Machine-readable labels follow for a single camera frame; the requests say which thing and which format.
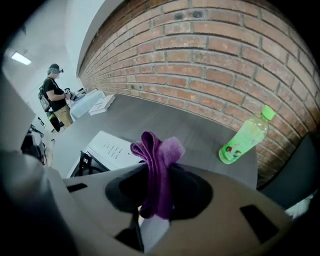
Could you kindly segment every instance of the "khaki shorts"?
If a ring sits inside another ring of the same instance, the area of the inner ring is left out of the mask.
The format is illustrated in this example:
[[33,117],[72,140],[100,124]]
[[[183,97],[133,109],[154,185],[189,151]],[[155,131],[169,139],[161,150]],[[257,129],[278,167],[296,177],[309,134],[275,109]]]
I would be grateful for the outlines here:
[[67,128],[74,122],[70,115],[70,107],[67,105],[54,112],[54,114],[64,124],[64,128]]

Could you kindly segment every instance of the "purple towel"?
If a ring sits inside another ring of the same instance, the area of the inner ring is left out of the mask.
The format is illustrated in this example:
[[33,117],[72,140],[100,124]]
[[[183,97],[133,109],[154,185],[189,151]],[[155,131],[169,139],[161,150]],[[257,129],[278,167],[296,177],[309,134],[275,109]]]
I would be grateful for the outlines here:
[[147,196],[140,209],[140,215],[151,218],[154,215],[164,220],[170,218],[174,207],[168,169],[185,153],[185,148],[176,137],[159,140],[151,131],[141,135],[141,141],[130,146],[131,152],[148,165]]

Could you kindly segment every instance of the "table surface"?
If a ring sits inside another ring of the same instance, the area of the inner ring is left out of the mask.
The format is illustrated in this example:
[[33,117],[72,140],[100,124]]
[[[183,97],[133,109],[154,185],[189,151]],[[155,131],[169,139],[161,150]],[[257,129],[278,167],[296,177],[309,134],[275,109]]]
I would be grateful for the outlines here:
[[160,140],[177,137],[185,148],[178,163],[224,174],[255,189],[258,161],[255,148],[238,161],[227,165],[218,152],[235,131],[214,121],[149,100],[117,94],[107,112],[84,114],[64,132],[53,147],[52,168],[67,177],[72,166],[99,131],[129,142],[139,141],[144,131],[152,131]]

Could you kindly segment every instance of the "black chair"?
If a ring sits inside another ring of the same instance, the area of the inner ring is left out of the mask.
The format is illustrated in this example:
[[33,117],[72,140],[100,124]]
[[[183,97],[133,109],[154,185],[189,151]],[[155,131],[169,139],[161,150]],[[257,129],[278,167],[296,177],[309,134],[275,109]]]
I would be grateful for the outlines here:
[[308,133],[285,166],[259,190],[271,200],[288,209],[319,187],[320,136]]

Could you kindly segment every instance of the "papers on desk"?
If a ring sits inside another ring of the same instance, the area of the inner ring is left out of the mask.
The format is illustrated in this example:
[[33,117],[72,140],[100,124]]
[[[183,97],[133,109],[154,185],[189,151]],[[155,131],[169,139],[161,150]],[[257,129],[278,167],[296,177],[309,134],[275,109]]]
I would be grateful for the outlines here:
[[115,98],[116,96],[114,94],[111,94],[99,99],[96,104],[94,104],[94,106],[89,110],[90,116],[106,112]]

